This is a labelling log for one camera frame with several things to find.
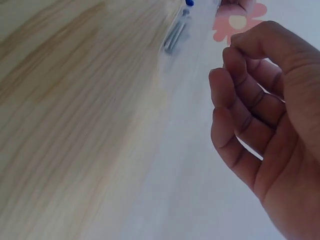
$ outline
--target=finger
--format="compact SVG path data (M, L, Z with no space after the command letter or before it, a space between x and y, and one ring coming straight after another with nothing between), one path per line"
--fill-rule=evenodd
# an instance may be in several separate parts
M238 98L227 70L218 68L210 72L211 98L215 107L227 108L234 122L235 134L254 149L264 154L274 130L256 119Z
M246 69L265 90L284 99L284 74L281 69L264 59L246 58Z
M320 63L318 51L280 24L265 21L231 38L231 46L251 59L269 58L288 74L300 66Z
M255 117L275 129L286 112L285 104L266 93L248 74L246 60L236 48L227 47L222 55L237 96Z
M253 191L261 161L238 141L226 108L216 108L211 128L212 143L225 164Z
M256 0L224 0L217 11L217 17L250 14L254 8Z
M238 4L225 4L221 5L216 13L216 17L229 17L232 15L245 16L247 15L247 12L243 7L241 7Z
M239 0L238 4L247 12L247 14L250 14L254 9L256 2L256 0Z

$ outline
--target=metal object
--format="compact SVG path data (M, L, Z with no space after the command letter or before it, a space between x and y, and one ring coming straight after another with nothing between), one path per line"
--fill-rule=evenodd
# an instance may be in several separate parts
M183 31L187 26L186 17L189 14L190 14L190 11L188 9L184 9L182 11L182 16L180 20L176 22L172 30L169 32L169 34L165 38L163 42L163 48L167 54L171 55L173 53L181 34L183 33Z

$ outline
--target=light wood surface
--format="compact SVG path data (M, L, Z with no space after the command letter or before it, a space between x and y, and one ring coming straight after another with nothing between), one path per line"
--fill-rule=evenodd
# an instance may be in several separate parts
M180 4L0 0L1 240L117 238L166 121Z

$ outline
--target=skin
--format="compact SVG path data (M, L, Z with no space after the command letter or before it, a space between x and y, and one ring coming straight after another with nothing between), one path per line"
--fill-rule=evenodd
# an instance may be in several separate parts
M256 0L222 0L221 6L218 9L216 16L245 16L251 13L255 4Z
M288 240L320 239L320 52L268 21L234 35L223 62L209 74L215 149Z

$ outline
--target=pink flower sticker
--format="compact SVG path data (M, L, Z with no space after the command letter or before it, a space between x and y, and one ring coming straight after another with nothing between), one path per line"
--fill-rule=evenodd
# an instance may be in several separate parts
M220 15L217 16L212 30L216 31L213 39L222 42L227 37L227 43L230 45L231 36L243 33L262 23L262 20L255 19L264 16L267 13L267 7L262 3L256 3L253 10L247 16L243 15Z

